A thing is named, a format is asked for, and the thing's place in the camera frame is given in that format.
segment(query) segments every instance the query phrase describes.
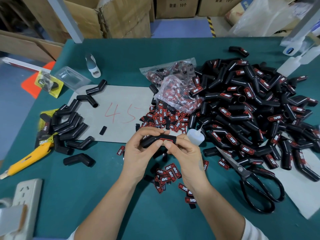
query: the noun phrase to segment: white paper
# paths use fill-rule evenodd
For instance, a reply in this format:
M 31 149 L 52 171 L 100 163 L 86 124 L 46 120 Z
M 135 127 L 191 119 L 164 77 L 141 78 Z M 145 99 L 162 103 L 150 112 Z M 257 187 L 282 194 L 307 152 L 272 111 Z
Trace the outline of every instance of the white paper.
M 320 160 L 318 157 L 310 149 L 303 149 L 302 152 L 309 168 L 320 175 Z M 270 171 L 275 173 L 275 176 L 281 181 L 285 192 L 297 206 L 300 213 L 306 219 L 309 219 L 320 208 L 320 181 L 313 182 L 306 178 L 295 168 L 294 162 L 292 162 L 291 170 L 282 169 L 280 167 L 281 161 L 276 162 L 279 167 Z
M 95 86 L 83 86 L 77 93 L 84 95 L 86 89 Z M 68 105 L 77 97 L 77 93 L 73 93 Z M 139 119 L 149 112 L 152 97 L 153 93 L 148 87 L 107 85 L 102 92 L 93 95 L 99 104 L 97 108 L 93 108 L 87 101 L 82 101 L 78 106 L 76 112 L 83 117 L 82 122 L 86 123 L 88 128 L 77 139 L 85 140 L 92 136 L 96 141 L 127 143 L 136 132 L 135 124 L 141 125 Z M 107 129 L 100 135 L 103 126 Z M 170 131 L 170 135 L 175 136 L 181 133 Z

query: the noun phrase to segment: scissors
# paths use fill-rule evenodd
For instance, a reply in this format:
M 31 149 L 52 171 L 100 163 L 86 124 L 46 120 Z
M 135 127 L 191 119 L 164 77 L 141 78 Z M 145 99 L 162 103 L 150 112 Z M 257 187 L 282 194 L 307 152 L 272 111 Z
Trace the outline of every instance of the scissors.
M 271 172 L 267 172 L 262 169 L 259 170 L 260 168 L 256 167 L 256 166 L 250 167 L 250 168 L 248 168 L 248 170 L 246 170 L 243 166 L 241 166 L 239 163 L 237 163 L 232 157 L 230 157 L 228 154 L 226 154 L 220 148 L 217 147 L 217 149 L 221 153 L 221 155 L 226 159 L 226 161 L 232 166 L 232 168 L 235 170 L 235 172 L 241 177 L 241 179 L 239 180 L 241 190 L 242 190 L 242 193 L 243 193 L 245 200 L 248 202 L 250 207 L 259 213 L 264 213 L 264 214 L 272 213 L 276 208 L 274 202 L 281 202 L 285 198 L 285 190 L 284 190 L 283 185 L 280 182 L 280 180 L 277 177 L 275 177 Z M 258 178 L 257 175 L 276 182 L 276 184 L 279 186 L 279 189 L 280 189 L 280 196 L 278 199 L 273 197 L 273 195 L 268 191 L 266 186 L 262 183 L 262 181 Z M 254 181 L 256 181 L 261 186 L 263 191 L 261 191 L 260 189 L 256 188 L 254 185 L 249 183 L 247 181 L 248 178 L 252 178 Z M 249 199 L 249 196 L 246 191 L 246 187 L 254 190 L 258 195 L 260 195 L 262 198 L 266 199 L 266 201 L 268 201 L 270 203 L 270 206 L 268 208 L 264 208 L 264 209 L 257 208 Z

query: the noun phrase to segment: tape roll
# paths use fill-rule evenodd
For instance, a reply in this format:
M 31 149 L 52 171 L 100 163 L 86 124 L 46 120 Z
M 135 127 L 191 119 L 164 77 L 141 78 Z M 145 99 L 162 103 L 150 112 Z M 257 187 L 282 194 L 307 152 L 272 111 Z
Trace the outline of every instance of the tape roll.
M 5 207 L 11 207 L 12 206 L 12 199 L 11 198 L 0 199 L 0 205 L 1 204 L 5 205 Z

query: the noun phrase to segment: right hand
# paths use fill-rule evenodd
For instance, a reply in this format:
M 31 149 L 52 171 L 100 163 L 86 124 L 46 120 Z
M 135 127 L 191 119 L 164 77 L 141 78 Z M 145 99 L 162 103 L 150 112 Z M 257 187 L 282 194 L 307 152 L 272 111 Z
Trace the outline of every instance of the right hand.
M 193 145 L 185 134 L 177 136 L 176 144 L 167 140 L 163 144 L 168 154 L 174 155 L 179 161 L 183 182 L 191 192 L 195 193 L 209 183 L 200 148 Z

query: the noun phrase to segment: yellow and black warning tape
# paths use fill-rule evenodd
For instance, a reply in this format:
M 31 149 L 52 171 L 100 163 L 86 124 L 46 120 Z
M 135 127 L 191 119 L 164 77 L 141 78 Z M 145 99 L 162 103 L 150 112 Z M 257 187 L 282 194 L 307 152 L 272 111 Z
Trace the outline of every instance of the yellow and black warning tape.
M 214 31 L 214 27 L 212 25 L 211 18 L 207 17 L 207 19 L 208 19 L 208 23 L 209 23 L 209 27 L 210 27 L 210 31 L 211 31 L 212 37 L 216 38 L 217 36 L 216 36 L 216 32 Z

